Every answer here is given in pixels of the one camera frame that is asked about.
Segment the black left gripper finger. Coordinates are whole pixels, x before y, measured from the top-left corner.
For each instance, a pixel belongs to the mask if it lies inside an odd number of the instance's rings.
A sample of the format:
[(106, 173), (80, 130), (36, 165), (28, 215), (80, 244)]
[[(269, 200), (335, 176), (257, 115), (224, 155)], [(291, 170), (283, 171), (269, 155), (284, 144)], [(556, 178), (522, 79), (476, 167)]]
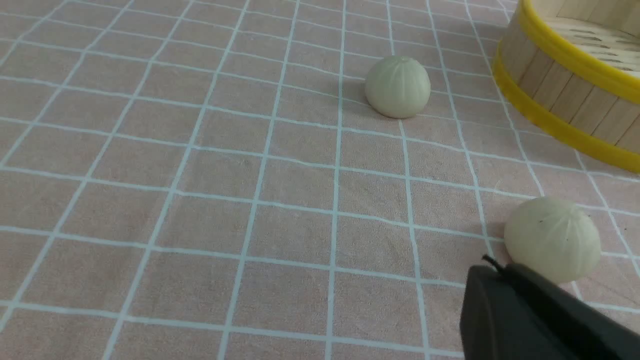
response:
[(468, 269), (459, 331), (467, 360), (637, 360), (638, 333), (519, 263)]

